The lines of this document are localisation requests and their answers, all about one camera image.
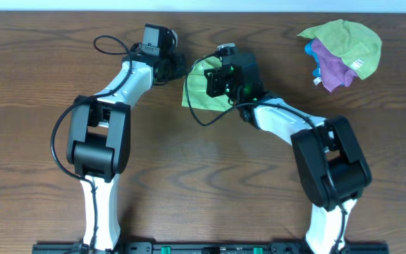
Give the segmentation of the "light green cloth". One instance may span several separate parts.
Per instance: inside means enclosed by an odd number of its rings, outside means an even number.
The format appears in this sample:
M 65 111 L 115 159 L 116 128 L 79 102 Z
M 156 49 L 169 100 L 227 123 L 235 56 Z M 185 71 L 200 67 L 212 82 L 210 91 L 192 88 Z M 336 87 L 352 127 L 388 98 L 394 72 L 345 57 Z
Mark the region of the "light green cloth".
M 221 67 L 221 61 L 216 57 L 210 57 L 200 61 L 190 72 L 187 78 L 187 91 L 192 108 L 225 111 L 231 107 L 226 95 L 210 97 L 207 94 L 207 79 L 204 71 L 219 67 Z

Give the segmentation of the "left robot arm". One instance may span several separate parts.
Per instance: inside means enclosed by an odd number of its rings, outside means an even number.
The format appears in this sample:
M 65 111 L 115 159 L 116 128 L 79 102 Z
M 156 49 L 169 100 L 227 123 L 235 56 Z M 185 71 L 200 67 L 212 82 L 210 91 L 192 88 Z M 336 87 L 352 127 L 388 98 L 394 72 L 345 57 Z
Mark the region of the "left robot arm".
M 80 177 L 85 199 L 85 235 L 80 253 L 115 253 L 121 228 L 118 182 L 130 156 L 131 110 L 154 85 L 182 78 L 185 55 L 137 53 L 123 58 L 115 78 L 96 99 L 72 110 L 66 157 Z

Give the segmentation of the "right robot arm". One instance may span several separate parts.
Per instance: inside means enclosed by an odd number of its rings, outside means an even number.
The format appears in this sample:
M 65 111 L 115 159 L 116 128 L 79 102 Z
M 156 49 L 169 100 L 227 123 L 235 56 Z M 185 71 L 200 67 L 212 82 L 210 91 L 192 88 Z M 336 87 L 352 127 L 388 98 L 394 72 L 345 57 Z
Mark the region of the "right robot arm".
M 342 253 L 350 212 L 372 180 L 350 122 L 312 116 L 267 92 L 254 54 L 220 49 L 213 55 L 221 66 L 204 71 L 208 96 L 227 96 L 243 121 L 291 145 L 312 203 L 305 241 L 313 253 Z

